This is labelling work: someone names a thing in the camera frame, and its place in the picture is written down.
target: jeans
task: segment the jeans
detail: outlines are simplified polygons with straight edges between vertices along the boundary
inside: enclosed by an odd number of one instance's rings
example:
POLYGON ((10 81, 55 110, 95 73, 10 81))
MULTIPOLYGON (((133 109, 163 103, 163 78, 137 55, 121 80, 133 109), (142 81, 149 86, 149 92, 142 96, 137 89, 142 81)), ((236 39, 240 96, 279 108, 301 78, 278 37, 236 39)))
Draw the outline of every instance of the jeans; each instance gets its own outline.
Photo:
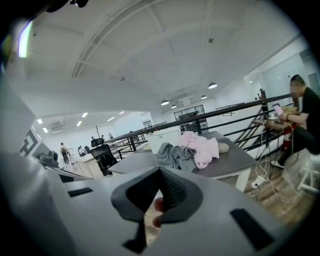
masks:
POLYGON ((313 155, 320 154, 320 140, 301 126, 298 126, 293 130, 293 137, 291 136, 291 140, 292 141, 290 147, 278 160, 278 163, 282 166, 285 165, 285 162, 291 156, 292 145, 293 153, 299 152, 303 149, 307 149, 313 155))

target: white box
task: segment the white box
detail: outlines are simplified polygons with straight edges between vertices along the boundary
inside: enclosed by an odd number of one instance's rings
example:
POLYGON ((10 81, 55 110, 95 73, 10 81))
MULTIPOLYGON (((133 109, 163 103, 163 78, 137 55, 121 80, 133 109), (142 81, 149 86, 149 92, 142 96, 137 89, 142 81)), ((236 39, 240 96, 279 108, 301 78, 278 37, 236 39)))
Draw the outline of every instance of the white box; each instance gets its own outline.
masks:
POLYGON ((168 142, 173 146, 177 146, 180 138, 180 126, 154 131, 153 133, 150 133, 146 136, 153 154, 156 154, 158 152, 162 143, 168 142))

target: pink cloth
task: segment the pink cloth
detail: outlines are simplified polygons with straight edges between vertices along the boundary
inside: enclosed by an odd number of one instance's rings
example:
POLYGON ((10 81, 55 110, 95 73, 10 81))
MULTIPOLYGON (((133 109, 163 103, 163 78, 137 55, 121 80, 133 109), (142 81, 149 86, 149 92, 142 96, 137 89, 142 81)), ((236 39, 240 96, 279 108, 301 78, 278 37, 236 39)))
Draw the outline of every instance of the pink cloth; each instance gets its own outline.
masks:
POLYGON ((196 150, 194 161, 199 169, 206 168, 212 158, 219 158, 219 147, 216 138, 207 140, 205 137, 196 135, 193 131, 186 131, 181 136, 178 146, 196 150))

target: black shirt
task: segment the black shirt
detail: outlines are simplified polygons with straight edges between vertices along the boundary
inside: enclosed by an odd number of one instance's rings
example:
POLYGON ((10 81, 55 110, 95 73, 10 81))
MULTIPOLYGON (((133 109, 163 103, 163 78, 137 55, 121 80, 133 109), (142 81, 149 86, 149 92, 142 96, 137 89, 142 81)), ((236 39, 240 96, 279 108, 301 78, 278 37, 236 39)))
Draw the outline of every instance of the black shirt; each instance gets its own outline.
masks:
POLYGON ((309 87, 305 89, 302 96, 302 113, 309 114, 306 129, 320 139, 320 98, 309 87))

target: white sneaker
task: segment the white sneaker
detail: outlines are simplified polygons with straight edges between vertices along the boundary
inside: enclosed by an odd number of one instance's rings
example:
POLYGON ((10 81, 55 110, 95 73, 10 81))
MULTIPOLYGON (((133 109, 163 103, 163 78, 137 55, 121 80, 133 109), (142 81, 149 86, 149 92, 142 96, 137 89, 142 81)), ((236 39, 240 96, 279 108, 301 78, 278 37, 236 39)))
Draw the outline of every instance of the white sneaker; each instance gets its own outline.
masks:
POLYGON ((278 167, 278 168, 281 168, 281 169, 284 169, 284 168, 285 168, 284 166, 280 165, 280 164, 278 163, 278 161, 276 161, 276 160, 271 161, 270 164, 271 164, 272 166, 274 166, 274 167, 278 167))

